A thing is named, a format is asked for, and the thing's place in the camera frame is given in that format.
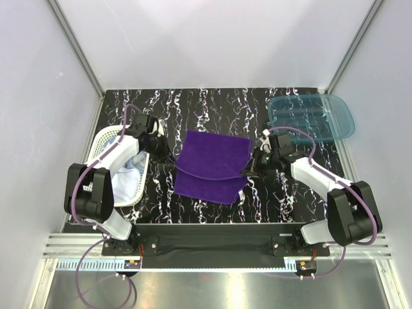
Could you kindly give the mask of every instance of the marble pattern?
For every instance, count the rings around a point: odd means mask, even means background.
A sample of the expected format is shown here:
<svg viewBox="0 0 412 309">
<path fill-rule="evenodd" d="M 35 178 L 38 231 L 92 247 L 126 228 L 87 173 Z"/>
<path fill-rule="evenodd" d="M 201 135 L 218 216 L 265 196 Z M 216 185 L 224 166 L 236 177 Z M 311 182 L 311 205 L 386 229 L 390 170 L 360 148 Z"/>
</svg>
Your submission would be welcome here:
<svg viewBox="0 0 412 309">
<path fill-rule="evenodd" d="M 164 119 L 169 145 L 177 158 L 187 130 L 251 138 L 255 146 L 267 121 L 267 103 L 274 96 L 317 93 L 315 88 L 243 89 L 136 89 L 109 90 L 96 133 L 119 124 L 122 108 L 133 103 Z M 310 151 L 310 145 L 298 145 Z M 334 143 L 320 143 L 315 160 L 343 176 Z M 171 165 L 149 166 L 145 193 L 134 207 L 119 209 L 133 223 L 261 223 L 312 221 L 324 218 L 326 204 L 313 190 L 283 173 L 249 178 L 244 198 L 220 205 L 174 194 L 176 169 Z"/>
</svg>

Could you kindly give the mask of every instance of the purple towel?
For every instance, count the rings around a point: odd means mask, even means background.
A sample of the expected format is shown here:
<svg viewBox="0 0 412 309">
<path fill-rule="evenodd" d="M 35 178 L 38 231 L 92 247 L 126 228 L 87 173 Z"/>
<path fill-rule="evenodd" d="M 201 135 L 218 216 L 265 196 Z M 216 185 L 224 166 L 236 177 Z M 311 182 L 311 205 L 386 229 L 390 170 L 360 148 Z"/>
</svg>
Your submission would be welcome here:
<svg viewBox="0 0 412 309">
<path fill-rule="evenodd" d="M 247 165 L 251 145 L 248 138 L 188 131 L 176 163 L 174 192 L 214 203 L 235 202 L 246 184 L 239 173 Z"/>
</svg>

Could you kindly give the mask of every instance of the reflective metal surface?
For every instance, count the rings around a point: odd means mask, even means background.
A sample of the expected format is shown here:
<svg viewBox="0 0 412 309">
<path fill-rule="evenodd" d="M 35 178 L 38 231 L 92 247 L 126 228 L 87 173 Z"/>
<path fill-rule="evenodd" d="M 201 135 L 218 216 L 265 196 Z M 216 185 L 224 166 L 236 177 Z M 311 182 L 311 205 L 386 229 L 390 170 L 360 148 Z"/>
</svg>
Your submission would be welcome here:
<svg viewBox="0 0 412 309">
<path fill-rule="evenodd" d="M 319 272 L 331 267 L 320 261 Z M 87 290 L 107 272 L 81 272 Z M 85 308 L 77 298 L 74 272 L 57 271 L 45 308 Z M 270 274 L 145 273 L 132 277 L 138 297 L 126 308 L 389 308 L 374 261 L 347 260 L 330 277 L 300 281 Z M 98 308 L 120 305 L 127 283 L 111 278 L 86 294 Z"/>
</svg>

